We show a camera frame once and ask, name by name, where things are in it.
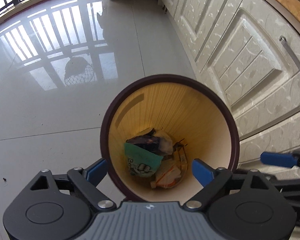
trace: metal handle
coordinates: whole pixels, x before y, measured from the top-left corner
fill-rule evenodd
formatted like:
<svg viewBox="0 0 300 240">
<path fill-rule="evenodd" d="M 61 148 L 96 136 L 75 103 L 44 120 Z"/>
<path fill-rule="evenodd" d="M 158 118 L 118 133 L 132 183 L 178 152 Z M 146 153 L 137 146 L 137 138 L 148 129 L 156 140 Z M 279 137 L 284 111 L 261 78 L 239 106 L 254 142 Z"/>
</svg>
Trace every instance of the metal handle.
<svg viewBox="0 0 300 240">
<path fill-rule="evenodd" d="M 294 61 L 294 63 L 297 65 L 297 67 L 298 67 L 298 69 L 300 71 L 300 60 L 298 59 L 298 57 L 296 56 L 296 54 L 293 52 L 293 50 L 291 49 L 291 47 L 287 43 L 286 37 L 280 36 L 279 41 L 281 42 L 282 46 L 286 49 L 286 51 L 288 52 L 288 54 L 290 55 L 290 57 L 292 58 L 292 60 Z"/>
</svg>

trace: package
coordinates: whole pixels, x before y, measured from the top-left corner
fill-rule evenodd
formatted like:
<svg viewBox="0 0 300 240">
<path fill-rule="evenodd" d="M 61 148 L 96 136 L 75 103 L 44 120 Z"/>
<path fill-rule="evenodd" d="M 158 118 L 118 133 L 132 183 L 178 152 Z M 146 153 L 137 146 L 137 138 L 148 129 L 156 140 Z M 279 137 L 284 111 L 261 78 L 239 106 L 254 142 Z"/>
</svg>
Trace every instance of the package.
<svg viewBox="0 0 300 240">
<path fill-rule="evenodd" d="M 177 167 L 173 159 L 163 161 L 155 173 L 155 182 L 151 182 L 151 187 L 171 188 L 181 178 L 181 170 Z"/>
<path fill-rule="evenodd" d="M 188 162 L 184 146 L 180 142 L 174 145 L 173 157 L 163 160 L 155 173 L 155 181 L 150 183 L 151 188 L 172 188 L 179 184 L 186 174 Z"/>
<path fill-rule="evenodd" d="M 162 130 L 146 129 L 126 141 L 159 156 L 172 155 L 172 139 Z"/>
<path fill-rule="evenodd" d="M 132 176 L 148 178 L 159 168 L 163 156 L 156 155 L 131 143 L 124 144 L 124 154 Z"/>
</svg>

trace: trash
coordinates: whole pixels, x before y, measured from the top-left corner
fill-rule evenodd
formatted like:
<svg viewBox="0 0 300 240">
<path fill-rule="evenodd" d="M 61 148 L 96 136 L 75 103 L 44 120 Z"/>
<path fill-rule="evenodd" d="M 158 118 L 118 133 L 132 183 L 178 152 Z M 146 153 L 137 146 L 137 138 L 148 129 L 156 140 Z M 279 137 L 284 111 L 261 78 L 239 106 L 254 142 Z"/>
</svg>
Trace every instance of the trash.
<svg viewBox="0 0 300 240">
<path fill-rule="evenodd" d="M 169 135 L 162 130 L 146 129 L 141 135 L 126 141 L 159 156 L 172 155 L 173 144 Z"/>
<path fill-rule="evenodd" d="M 177 179 L 181 177 L 181 170 L 173 159 L 163 161 L 155 173 L 155 181 L 151 182 L 152 188 L 170 188 L 176 185 Z"/>
<path fill-rule="evenodd" d="M 126 140 L 124 153 L 131 175 L 143 178 L 155 175 L 151 188 L 176 186 L 188 168 L 184 145 L 181 142 L 173 145 L 163 130 L 148 128 Z"/>
<path fill-rule="evenodd" d="M 163 156 L 151 153 L 131 143 L 124 144 L 124 153 L 128 159 L 130 174 L 148 178 L 159 168 Z"/>
<path fill-rule="evenodd" d="M 151 181 L 151 188 L 172 188 L 180 183 L 188 169 L 184 146 L 180 142 L 173 146 L 172 159 L 162 161 L 155 173 L 155 181 Z"/>
</svg>

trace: tile floor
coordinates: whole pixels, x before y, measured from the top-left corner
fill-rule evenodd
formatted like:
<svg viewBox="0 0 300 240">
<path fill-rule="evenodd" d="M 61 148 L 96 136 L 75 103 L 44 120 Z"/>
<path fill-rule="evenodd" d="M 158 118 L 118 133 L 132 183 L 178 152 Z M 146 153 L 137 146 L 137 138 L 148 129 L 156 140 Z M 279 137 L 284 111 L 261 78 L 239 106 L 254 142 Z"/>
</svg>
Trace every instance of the tile floor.
<svg viewBox="0 0 300 240">
<path fill-rule="evenodd" d="M 48 0 L 0 25 L 0 239 L 3 212 L 30 179 L 99 159 L 111 101 L 159 73 L 195 78 L 156 1 Z M 108 177 L 98 188 L 124 197 Z"/>
</svg>

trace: brown rim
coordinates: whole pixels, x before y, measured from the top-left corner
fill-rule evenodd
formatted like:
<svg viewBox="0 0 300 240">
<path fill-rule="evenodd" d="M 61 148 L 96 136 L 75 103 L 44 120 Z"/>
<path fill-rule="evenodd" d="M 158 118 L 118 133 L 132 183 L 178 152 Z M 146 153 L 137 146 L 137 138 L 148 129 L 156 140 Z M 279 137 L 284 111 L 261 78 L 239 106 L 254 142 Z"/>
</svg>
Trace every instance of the brown rim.
<svg viewBox="0 0 300 240">
<path fill-rule="evenodd" d="M 240 151 L 240 144 L 239 144 L 239 134 L 237 130 L 237 126 L 234 122 L 234 119 L 232 117 L 232 114 L 230 113 L 227 106 L 223 103 L 223 101 L 208 87 L 205 85 L 187 77 L 173 75 L 173 74 L 161 74 L 161 75 L 154 75 L 149 76 L 145 78 L 141 78 L 132 84 L 128 85 L 124 90 L 122 90 L 116 98 L 112 101 L 110 106 L 108 107 L 108 110 L 106 111 L 106 114 L 103 118 L 102 125 L 101 125 L 101 132 L 100 132 L 100 148 L 101 148 L 101 155 L 104 159 L 107 160 L 109 169 L 108 173 L 116 187 L 129 199 L 133 201 L 142 201 L 139 196 L 132 193 L 128 187 L 121 181 L 119 176 L 114 170 L 114 167 L 111 162 L 110 153 L 109 153 L 109 130 L 110 125 L 112 122 L 112 119 L 114 117 L 114 114 L 118 110 L 119 106 L 122 104 L 122 102 L 132 93 L 139 90 L 142 87 L 155 84 L 155 83 L 162 83 L 162 82 L 170 82 L 170 83 L 178 83 L 182 85 L 186 85 L 188 87 L 191 87 L 200 93 L 207 96 L 220 110 L 220 112 L 223 114 L 224 118 L 226 119 L 227 125 L 229 127 L 230 131 L 230 137 L 231 137 L 231 157 L 230 157 L 230 163 L 228 166 L 228 169 L 231 171 L 235 170 L 238 165 L 239 161 L 239 151 Z"/>
</svg>

